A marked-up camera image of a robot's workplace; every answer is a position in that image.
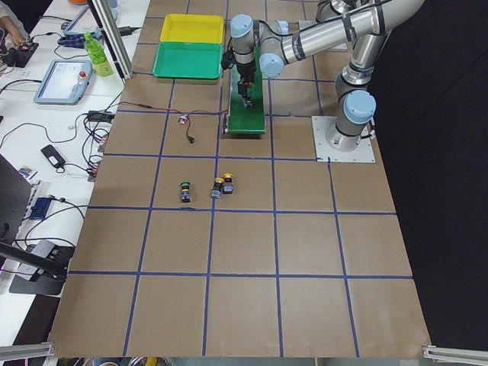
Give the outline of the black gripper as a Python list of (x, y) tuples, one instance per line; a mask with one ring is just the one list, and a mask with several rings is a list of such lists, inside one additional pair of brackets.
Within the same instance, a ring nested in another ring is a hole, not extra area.
[(237, 71), (240, 79), (237, 82), (238, 94), (243, 100), (252, 100), (252, 84), (255, 82), (256, 64), (255, 60), (249, 63), (237, 63)]

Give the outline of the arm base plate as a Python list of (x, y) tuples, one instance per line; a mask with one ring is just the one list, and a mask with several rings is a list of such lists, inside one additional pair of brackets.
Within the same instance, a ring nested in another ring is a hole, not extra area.
[(333, 116), (312, 116), (317, 162), (375, 163), (367, 127), (358, 136), (345, 136), (336, 129)]

